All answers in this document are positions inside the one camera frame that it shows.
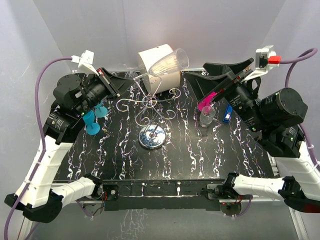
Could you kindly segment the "pink wine glass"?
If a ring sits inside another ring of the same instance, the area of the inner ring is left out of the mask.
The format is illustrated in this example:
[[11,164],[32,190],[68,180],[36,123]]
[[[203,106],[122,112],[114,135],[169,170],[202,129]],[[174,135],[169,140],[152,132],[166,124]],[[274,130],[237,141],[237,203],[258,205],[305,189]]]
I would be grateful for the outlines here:
[[203,101],[201,101],[201,102],[197,105],[197,109],[201,112],[204,107],[210,106],[210,105],[211,105],[212,98],[215,97],[216,95],[217,95],[216,92],[210,93]]

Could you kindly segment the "blue wine glass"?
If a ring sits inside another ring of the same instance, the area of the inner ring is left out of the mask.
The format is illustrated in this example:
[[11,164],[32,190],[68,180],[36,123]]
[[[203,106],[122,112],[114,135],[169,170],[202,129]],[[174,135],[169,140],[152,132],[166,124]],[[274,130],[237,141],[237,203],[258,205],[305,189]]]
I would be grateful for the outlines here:
[[91,110],[82,117],[85,123],[85,131],[88,135],[96,135],[100,131],[100,125],[95,122],[95,114]]
[[108,109],[100,102],[94,107],[94,114],[97,118],[104,118],[108,114]]

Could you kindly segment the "clear fluted champagne glass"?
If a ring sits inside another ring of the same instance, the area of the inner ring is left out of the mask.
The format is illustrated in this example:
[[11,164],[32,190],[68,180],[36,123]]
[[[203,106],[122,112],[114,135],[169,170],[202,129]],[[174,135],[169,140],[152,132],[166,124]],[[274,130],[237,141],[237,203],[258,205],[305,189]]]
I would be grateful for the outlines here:
[[155,62],[146,73],[138,75],[133,80],[138,80],[144,76],[163,76],[165,74],[171,74],[174,72],[182,71],[189,67],[189,58],[187,53],[178,48],[173,52],[162,57],[160,60]]

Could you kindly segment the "clear ribbed tumbler glass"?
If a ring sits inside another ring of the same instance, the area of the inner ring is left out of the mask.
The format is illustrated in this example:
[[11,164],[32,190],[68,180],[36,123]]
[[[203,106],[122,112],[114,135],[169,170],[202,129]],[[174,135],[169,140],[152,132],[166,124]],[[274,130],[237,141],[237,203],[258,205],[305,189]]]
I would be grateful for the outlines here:
[[201,114],[199,116],[200,126],[203,128],[208,127],[212,123],[215,115],[216,115],[216,111],[212,106],[208,105],[203,107]]

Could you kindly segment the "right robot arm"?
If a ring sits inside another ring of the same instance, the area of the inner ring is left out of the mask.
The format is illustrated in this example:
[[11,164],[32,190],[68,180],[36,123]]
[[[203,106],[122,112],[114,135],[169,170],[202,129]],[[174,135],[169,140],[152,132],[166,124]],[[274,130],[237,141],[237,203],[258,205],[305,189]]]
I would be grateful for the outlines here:
[[207,196],[233,199],[237,196],[257,195],[284,203],[302,213],[320,211],[320,167],[309,153],[307,136],[301,128],[308,107],[300,94],[282,88],[260,99],[261,78],[250,70],[253,59],[234,64],[205,63],[206,75],[188,72],[189,82],[198,101],[211,93],[217,103],[225,99],[255,133],[257,143],[272,157],[282,162],[290,176],[281,178],[247,177],[229,173],[224,183],[215,188],[205,188]]

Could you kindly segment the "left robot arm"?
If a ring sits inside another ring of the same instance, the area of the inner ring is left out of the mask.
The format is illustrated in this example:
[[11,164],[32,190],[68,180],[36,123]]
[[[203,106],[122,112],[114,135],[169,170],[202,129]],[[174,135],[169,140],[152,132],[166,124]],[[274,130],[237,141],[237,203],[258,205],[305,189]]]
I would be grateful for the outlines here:
[[50,223],[62,208],[83,197],[93,200],[103,195],[102,180],[91,174],[60,187],[52,183],[61,163],[74,145],[78,134],[86,129],[90,135],[99,132],[94,113],[105,99],[122,96],[133,79],[118,77],[105,68],[97,73],[75,73],[61,77],[53,90],[55,101],[44,126],[44,139],[20,188],[5,197],[5,204],[22,211],[33,222]]

